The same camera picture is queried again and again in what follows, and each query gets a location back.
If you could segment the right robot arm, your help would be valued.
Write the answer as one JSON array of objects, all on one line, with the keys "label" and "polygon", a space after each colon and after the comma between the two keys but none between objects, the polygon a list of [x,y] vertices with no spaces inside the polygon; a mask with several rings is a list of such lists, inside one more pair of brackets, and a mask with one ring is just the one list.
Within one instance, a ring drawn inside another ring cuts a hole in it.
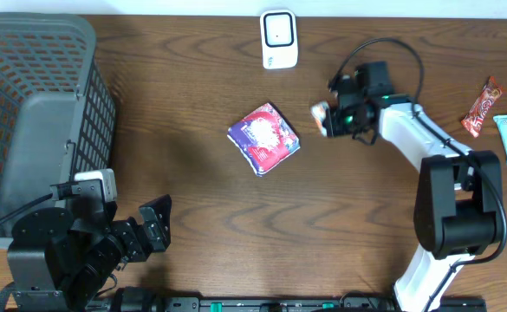
[{"label": "right robot arm", "polygon": [[394,145],[419,173],[413,223],[419,245],[393,292],[403,311],[433,311],[458,272],[495,260],[507,241],[501,168],[491,151],[475,152],[441,130],[416,100],[388,79],[343,75],[328,85],[336,107],[323,105],[328,137],[375,137]]}]

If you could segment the orange brown chocolate bar wrapper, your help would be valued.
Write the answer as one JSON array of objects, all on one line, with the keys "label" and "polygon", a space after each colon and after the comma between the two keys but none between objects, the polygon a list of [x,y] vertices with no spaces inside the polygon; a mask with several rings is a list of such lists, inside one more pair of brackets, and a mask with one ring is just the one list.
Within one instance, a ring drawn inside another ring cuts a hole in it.
[{"label": "orange brown chocolate bar wrapper", "polygon": [[474,138],[480,135],[486,115],[503,92],[503,88],[497,83],[495,77],[490,76],[480,96],[475,100],[467,115],[461,120],[462,126]]}]

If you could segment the small orange snack pack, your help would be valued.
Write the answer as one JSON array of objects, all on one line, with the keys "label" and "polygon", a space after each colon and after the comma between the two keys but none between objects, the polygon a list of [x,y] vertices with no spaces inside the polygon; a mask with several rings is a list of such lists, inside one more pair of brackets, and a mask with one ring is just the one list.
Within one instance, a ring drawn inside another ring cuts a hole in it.
[{"label": "small orange snack pack", "polygon": [[320,101],[310,108],[311,115],[314,118],[319,131],[321,132],[322,136],[324,136],[324,137],[328,136],[328,131],[327,131],[326,127],[323,125],[323,122],[327,118],[327,110],[328,109],[329,109],[329,104],[326,101]]}]

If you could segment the red purple snack bag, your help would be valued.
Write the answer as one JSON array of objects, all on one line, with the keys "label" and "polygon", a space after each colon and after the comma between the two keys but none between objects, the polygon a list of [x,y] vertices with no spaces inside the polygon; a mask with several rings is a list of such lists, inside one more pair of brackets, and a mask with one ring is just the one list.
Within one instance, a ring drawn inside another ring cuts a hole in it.
[{"label": "red purple snack bag", "polygon": [[227,137],[259,177],[301,148],[295,131],[269,102],[229,127]]}]

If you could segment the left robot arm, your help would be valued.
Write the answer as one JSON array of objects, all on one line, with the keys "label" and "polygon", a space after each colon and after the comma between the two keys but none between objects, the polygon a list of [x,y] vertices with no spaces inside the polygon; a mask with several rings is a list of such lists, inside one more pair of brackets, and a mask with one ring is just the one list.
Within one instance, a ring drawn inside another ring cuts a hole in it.
[{"label": "left robot arm", "polygon": [[115,219],[114,201],[69,202],[68,209],[41,209],[14,225],[7,251],[13,280],[0,290],[0,311],[9,299],[21,311],[88,311],[116,270],[145,262],[171,243],[168,195],[140,206],[141,224]]}]

